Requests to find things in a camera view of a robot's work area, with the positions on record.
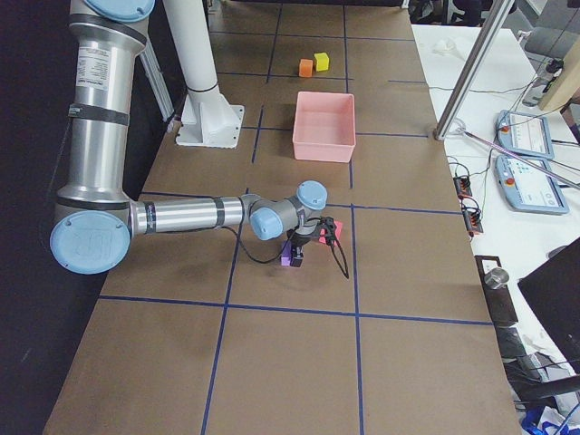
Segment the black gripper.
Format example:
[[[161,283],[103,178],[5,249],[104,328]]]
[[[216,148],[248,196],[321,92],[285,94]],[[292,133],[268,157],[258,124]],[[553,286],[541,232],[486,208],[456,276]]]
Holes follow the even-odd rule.
[[[290,266],[300,267],[304,260],[304,245],[312,240],[318,240],[321,233],[321,218],[310,217],[301,227],[286,231],[291,246]]]

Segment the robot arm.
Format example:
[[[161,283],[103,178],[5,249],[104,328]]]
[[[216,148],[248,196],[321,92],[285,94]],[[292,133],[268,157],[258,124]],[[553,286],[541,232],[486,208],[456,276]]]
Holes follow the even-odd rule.
[[[69,27],[78,47],[67,183],[57,193],[50,248],[64,268],[83,275],[108,271],[137,235],[232,229],[248,224],[262,240],[286,236],[299,253],[325,234],[327,192],[301,183],[289,198],[238,197],[134,201],[123,171],[136,58],[148,43],[151,1],[74,1]]]

